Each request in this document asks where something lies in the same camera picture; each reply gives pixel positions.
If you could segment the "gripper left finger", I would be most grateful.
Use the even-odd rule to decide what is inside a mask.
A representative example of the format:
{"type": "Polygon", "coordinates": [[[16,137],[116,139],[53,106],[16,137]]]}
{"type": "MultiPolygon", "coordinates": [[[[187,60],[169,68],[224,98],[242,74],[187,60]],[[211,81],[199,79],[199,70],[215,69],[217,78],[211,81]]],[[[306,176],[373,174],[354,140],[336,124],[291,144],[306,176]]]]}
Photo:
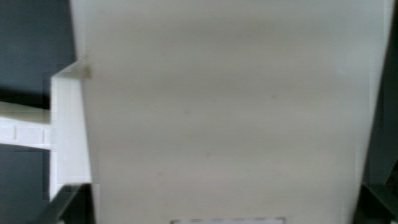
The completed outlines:
{"type": "Polygon", "coordinates": [[[62,186],[34,224],[96,224],[89,183],[62,186]]]}

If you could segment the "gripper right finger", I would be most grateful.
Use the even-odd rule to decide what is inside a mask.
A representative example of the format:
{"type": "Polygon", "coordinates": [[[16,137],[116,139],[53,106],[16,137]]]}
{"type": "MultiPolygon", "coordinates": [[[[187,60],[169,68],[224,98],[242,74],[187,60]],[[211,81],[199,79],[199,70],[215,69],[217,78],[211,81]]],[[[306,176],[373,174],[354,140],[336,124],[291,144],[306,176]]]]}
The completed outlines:
{"type": "Polygon", "coordinates": [[[380,224],[398,224],[398,196],[384,185],[362,185],[359,207],[368,219],[380,224]]]}

